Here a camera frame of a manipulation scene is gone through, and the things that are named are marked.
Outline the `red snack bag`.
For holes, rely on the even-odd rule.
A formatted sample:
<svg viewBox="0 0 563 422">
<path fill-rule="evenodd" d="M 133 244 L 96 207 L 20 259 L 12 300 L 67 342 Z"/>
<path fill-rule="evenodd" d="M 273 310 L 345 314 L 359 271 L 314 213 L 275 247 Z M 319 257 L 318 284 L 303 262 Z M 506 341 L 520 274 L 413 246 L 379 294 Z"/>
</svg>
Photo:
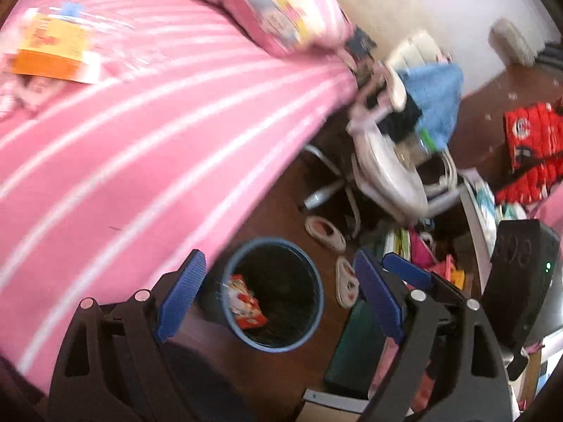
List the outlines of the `red snack bag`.
<svg viewBox="0 0 563 422">
<path fill-rule="evenodd" d="M 248 289 L 242 275 L 232 275 L 226 290 L 229 309 L 241 330 L 259 329 L 267 324 L 268 319 L 262 313 L 259 301 Z"/>
</svg>

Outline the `white pink-edged cloth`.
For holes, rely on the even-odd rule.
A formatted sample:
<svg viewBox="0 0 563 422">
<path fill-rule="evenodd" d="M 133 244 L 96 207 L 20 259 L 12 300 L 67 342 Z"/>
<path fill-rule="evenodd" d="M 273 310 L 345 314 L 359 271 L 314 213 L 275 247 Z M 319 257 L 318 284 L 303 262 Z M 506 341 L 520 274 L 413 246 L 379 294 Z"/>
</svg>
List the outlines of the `white pink-edged cloth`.
<svg viewBox="0 0 563 422">
<path fill-rule="evenodd" d="M 1 119 L 18 108 L 37 111 L 41 106 L 43 78 L 1 72 Z"/>
</svg>

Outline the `orange yellow snack box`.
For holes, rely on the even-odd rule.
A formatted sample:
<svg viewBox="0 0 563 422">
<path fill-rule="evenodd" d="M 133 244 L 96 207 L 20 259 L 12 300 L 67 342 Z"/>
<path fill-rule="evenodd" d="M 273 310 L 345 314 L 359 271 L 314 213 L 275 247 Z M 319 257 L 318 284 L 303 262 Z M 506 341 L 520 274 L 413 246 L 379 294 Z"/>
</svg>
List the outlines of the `orange yellow snack box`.
<svg viewBox="0 0 563 422">
<path fill-rule="evenodd" d="M 28 21 L 20 36 L 11 72 L 94 84 L 102 77 L 102 61 L 100 54 L 93 50 L 90 30 L 38 13 Z"/>
</svg>

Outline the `blue small wrapper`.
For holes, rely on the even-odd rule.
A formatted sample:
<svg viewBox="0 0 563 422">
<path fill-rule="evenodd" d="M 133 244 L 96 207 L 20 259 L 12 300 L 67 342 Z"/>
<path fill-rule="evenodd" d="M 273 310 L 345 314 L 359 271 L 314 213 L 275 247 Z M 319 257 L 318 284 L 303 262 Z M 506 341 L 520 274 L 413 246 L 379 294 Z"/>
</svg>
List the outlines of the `blue small wrapper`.
<svg viewBox="0 0 563 422">
<path fill-rule="evenodd" d="M 73 2 L 64 2 L 58 14 L 65 17 L 78 18 L 83 12 L 83 6 Z"/>
</svg>

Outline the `blue trash bin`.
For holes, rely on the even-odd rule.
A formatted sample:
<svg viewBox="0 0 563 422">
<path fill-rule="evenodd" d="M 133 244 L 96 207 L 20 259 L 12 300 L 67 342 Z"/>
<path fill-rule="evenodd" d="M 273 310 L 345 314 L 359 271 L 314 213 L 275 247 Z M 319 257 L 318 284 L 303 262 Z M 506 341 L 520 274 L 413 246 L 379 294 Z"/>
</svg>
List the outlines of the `blue trash bin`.
<svg viewBox="0 0 563 422">
<path fill-rule="evenodd" d="M 214 263 L 222 320 L 240 341 L 269 353 L 291 352 L 306 343 L 323 316 L 323 281 L 312 259 L 296 244 L 267 236 L 225 251 Z M 227 283 L 240 275 L 266 317 L 262 327 L 237 325 L 227 300 Z"/>
</svg>

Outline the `pink paper bag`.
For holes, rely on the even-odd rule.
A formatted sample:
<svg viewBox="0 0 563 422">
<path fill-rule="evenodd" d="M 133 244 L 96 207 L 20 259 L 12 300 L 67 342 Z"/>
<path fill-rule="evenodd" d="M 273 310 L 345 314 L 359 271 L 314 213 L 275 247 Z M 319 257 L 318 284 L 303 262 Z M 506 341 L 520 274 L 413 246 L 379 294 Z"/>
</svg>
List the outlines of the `pink paper bag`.
<svg viewBox="0 0 563 422">
<path fill-rule="evenodd" d="M 430 273 L 440 275 L 460 290 L 464 289 L 466 282 L 465 272 L 457 268 L 454 257 L 451 254 L 445 254 L 443 257 L 437 256 L 436 242 L 429 232 L 418 232 L 410 228 L 409 240 L 409 260 L 411 263 Z"/>
</svg>

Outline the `pink slipper far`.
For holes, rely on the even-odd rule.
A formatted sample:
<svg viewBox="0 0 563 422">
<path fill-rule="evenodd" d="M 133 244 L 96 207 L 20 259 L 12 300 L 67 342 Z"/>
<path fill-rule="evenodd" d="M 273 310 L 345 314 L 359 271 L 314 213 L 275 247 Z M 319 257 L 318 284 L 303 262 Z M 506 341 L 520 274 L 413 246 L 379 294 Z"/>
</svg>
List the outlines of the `pink slipper far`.
<svg viewBox="0 0 563 422">
<path fill-rule="evenodd" d="M 326 249 L 344 254 L 346 239 L 343 234 L 327 219 L 314 215 L 308 216 L 304 222 L 305 231 Z"/>
</svg>

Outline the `white office chair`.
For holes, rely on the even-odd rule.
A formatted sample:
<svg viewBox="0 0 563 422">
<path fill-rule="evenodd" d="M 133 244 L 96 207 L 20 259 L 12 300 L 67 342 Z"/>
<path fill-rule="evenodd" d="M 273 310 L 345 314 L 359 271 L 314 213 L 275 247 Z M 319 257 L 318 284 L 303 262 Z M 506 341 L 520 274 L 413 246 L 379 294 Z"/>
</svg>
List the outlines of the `white office chair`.
<svg viewBox="0 0 563 422">
<path fill-rule="evenodd" d="M 449 149 L 438 152 L 425 130 L 416 132 L 422 112 L 398 75 L 437 62 L 453 63 L 428 32 L 419 31 L 374 64 L 348 112 L 346 131 L 354 145 L 351 169 L 345 172 L 317 147 L 305 146 L 338 179 L 304 199 L 302 210 L 312 211 L 336 192 L 357 187 L 397 223 L 412 225 L 458 202 L 461 189 Z"/>
</svg>

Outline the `red patterned bag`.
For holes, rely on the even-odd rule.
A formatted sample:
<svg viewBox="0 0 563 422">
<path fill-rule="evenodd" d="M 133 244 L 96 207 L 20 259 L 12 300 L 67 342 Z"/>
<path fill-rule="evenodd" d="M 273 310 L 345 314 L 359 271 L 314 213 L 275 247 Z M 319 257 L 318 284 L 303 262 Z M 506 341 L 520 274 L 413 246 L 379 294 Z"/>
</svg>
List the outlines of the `red patterned bag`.
<svg viewBox="0 0 563 422">
<path fill-rule="evenodd" d="M 539 102 L 508 111 L 503 125 L 514 179 L 495 193 L 495 201 L 531 205 L 562 180 L 562 114 Z"/>
</svg>

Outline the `pink striped bed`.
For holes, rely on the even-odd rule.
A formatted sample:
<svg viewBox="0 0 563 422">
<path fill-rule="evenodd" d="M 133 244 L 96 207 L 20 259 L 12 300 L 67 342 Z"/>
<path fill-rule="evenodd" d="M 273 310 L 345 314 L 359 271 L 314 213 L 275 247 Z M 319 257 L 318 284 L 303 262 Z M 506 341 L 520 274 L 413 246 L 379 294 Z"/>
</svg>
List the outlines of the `pink striped bed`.
<svg viewBox="0 0 563 422">
<path fill-rule="evenodd" d="M 202 0 L 19 0 L 8 25 L 65 2 L 130 22 L 134 65 L 1 122 L 1 354 L 41 391 L 83 298 L 214 259 L 356 90 L 339 57 L 272 57 Z"/>
</svg>

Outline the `blue garment on chair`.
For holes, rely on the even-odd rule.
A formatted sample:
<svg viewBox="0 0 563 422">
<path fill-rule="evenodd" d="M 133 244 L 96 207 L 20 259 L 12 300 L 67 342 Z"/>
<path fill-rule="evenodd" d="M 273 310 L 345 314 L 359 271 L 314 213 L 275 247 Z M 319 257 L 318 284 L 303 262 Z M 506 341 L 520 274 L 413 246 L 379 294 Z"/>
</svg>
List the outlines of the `blue garment on chair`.
<svg viewBox="0 0 563 422">
<path fill-rule="evenodd" d="M 457 124 L 464 76 L 456 63 L 429 63 L 398 71 L 407 94 L 422 115 L 416 132 L 425 130 L 438 152 L 444 151 Z"/>
</svg>

